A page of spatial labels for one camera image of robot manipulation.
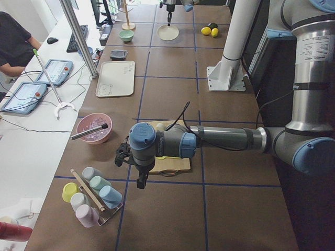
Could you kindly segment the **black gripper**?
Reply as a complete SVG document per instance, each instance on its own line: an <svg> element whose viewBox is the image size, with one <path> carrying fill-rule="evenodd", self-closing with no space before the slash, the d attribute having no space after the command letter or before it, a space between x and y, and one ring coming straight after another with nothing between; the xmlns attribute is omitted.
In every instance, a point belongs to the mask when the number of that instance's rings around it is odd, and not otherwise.
<svg viewBox="0 0 335 251"><path fill-rule="evenodd" d="M140 170L139 177L137 179L137 188L144 189L146 187L146 180L148 179L149 171L148 170Z"/></svg>
<svg viewBox="0 0 335 251"><path fill-rule="evenodd" d="M168 11L167 25L170 26L171 20L172 20L172 12L175 11L175 0L166 0L165 5L166 5L166 10Z"/></svg>

